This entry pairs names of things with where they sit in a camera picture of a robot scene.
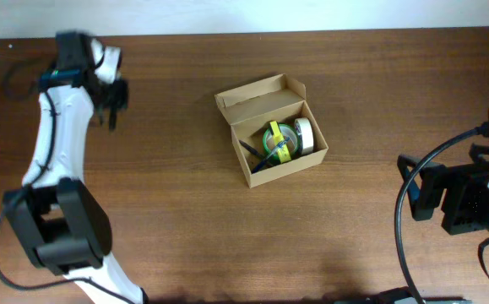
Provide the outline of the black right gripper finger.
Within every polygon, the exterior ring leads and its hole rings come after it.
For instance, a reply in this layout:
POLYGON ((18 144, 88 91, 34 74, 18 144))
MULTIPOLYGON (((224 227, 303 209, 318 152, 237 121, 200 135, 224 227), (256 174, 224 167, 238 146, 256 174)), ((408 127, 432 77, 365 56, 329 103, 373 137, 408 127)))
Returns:
MULTIPOLYGON (((410 178, 410 169, 414 169, 421 161, 420 158, 409 155, 399 155, 397 166, 399 173, 406 182, 410 178)), ((421 185, 415 181, 409 183, 407 195, 410 200, 412 218, 416 221, 429 220, 433 211, 439 206, 443 189, 436 185, 439 177, 446 171, 446 166, 435 162, 429 162, 418 173, 421 185)))
POLYGON ((485 156, 489 156, 489 146, 472 144, 470 146, 469 157, 476 164, 489 164, 485 156))

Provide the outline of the black ballpoint pen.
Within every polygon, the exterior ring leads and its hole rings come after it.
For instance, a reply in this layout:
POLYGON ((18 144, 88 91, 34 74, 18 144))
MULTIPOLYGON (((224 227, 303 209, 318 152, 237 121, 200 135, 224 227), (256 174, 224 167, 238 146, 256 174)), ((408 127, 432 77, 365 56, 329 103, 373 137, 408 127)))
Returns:
POLYGON ((250 154, 255 156, 256 158, 260 160, 264 160, 266 158, 265 155, 259 153, 254 147, 250 146, 249 144, 245 143, 244 141, 240 140, 239 141, 240 145, 247 150, 250 154))

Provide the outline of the beige masking tape roll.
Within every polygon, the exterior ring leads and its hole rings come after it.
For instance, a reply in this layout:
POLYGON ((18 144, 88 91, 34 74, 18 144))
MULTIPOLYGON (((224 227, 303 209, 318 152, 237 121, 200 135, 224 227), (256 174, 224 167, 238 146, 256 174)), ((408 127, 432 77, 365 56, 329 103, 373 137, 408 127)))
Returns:
POLYGON ((294 121, 294 128, 299 140, 299 153, 300 155, 309 155, 314 150, 314 137, 312 124, 310 121, 303 117, 297 118, 294 121))

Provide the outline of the yellow highlighter marker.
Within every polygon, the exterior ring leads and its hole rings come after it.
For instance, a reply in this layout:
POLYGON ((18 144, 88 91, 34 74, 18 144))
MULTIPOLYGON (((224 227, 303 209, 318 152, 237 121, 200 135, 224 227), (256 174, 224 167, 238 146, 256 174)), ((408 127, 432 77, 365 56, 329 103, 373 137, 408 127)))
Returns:
MULTIPOLYGON (((277 123, 277 121, 271 121, 269 123, 269 128, 270 128, 270 131, 271 131, 271 134, 272 134, 272 139, 274 140, 275 145, 277 145, 278 143, 280 143, 280 142, 282 142, 284 140, 287 141, 286 137, 281 132, 279 123, 277 123)), ((285 162, 288 162, 288 161, 291 160, 291 154, 290 154, 290 151, 289 151, 289 149, 287 147, 287 143, 276 154, 279 157, 280 163, 285 163, 285 162)))

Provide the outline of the brown cardboard box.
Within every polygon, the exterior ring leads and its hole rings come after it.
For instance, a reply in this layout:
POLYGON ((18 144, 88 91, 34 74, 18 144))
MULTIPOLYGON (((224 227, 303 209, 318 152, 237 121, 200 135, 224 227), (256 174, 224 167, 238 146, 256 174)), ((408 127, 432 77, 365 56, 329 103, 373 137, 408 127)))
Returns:
POLYGON ((249 187, 256 187, 283 176, 320 164, 329 150, 323 134, 307 104, 306 86, 300 81, 279 74, 215 95, 215 102, 231 130, 231 141, 249 187), (314 150, 300 155, 299 140, 294 128, 297 118, 307 118, 312 124, 314 150), (280 163, 274 154, 260 171, 251 170, 261 161, 239 143, 240 140, 268 155, 275 147, 269 128, 271 121, 279 123, 287 139, 291 160, 280 163))

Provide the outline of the blue ballpoint pen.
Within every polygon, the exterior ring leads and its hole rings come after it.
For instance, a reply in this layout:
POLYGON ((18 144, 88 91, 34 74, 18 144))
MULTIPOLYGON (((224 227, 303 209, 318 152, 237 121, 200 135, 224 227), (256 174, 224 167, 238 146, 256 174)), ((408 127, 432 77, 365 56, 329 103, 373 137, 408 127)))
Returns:
POLYGON ((278 143, 277 145, 275 145, 275 147, 271 150, 271 152, 266 155, 266 158, 264 160, 261 160, 252 170, 251 170, 251 173, 256 173, 258 171, 260 171, 264 166, 266 166, 268 163, 269 163, 269 160, 272 158, 272 156, 274 154, 276 154, 279 150, 281 150, 285 144, 287 143, 286 140, 278 143))

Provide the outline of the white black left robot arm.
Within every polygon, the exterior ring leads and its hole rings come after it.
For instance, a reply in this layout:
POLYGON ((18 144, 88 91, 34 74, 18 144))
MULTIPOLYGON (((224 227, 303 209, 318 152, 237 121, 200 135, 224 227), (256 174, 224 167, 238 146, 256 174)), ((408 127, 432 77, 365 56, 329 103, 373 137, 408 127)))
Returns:
MULTIPOLYGON (((4 193, 0 225, 8 221, 34 267, 57 276, 37 289, 75 283, 94 303, 146 303, 144 289, 114 257, 108 215, 84 184, 91 118, 114 130, 128 106, 122 52, 78 30, 60 31, 55 40, 57 57, 35 86, 41 119, 32 161, 20 188, 4 193)), ((0 280, 29 289, 1 269, 0 280)))

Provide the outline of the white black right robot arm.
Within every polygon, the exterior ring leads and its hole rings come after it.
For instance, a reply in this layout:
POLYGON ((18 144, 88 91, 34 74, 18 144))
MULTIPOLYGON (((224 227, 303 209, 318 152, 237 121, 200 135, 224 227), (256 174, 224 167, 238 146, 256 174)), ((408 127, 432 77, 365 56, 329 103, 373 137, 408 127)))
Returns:
MULTIPOLYGON (((399 264, 407 283, 406 287, 385 291, 373 298, 375 303, 423 303, 410 275, 402 241, 401 214, 404 202, 409 202, 411 216, 416 221, 429 220, 436 208, 443 212, 443 229, 451 236, 473 231, 489 231, 489 144, 473 144, 471 162, 447 167, 434 162, 444 150, 473 136, 489 140, 488 119, 440 144, 426 156, 416 158, 399 155, 397 166, 403 179, 396 198, 394 211, 394 238, 399 264)), ((479 244, 477 257, 484 259, 489 237, 479 244)))

